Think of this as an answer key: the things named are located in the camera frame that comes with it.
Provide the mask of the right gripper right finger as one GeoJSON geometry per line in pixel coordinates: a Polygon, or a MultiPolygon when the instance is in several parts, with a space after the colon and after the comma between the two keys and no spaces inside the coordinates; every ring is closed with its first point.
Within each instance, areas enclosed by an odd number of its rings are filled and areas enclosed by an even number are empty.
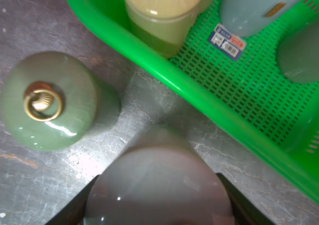
{"type": "Polygon", "coordinates": [[[223,174],[217,173],[231,201],[235,225],[274,225],[223,174]]]}

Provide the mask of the blue-grey canister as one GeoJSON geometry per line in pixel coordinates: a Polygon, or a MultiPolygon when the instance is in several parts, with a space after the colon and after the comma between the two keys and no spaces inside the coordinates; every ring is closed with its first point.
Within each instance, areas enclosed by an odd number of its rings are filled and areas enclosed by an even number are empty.
{"type": "Polygon", "coordinates": [[[233,225],[227,191],[176,130],[139,131],[103,171],[87,200],[86,225],[233,225]]]}
{"type": "Polygon", "coordinates": [[[259,33],[297,3],[297,0],[223,0],[219,17],[230,33],[249,37],[259,33]]]}

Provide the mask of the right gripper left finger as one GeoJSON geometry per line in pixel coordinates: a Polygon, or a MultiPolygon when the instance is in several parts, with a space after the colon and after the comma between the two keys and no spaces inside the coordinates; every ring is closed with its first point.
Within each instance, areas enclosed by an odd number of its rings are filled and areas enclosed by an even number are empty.
{"type": "Polygon", "coordinates": [[[83,225],[86,202],[90,191],[99,175],[87,184],[59,213],[50,219],[46,225],[83,225]]]}

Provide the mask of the yellow-green canister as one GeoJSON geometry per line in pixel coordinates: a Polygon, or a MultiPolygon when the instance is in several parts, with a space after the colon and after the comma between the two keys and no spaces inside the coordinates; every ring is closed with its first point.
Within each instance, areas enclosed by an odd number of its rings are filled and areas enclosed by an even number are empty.
{"type": "Polygon", "coordinates": [[[129,0],[125,1],[131,32],[166,59],[175,56],[194,26],[198,15],[212,1],[129,0]]]}

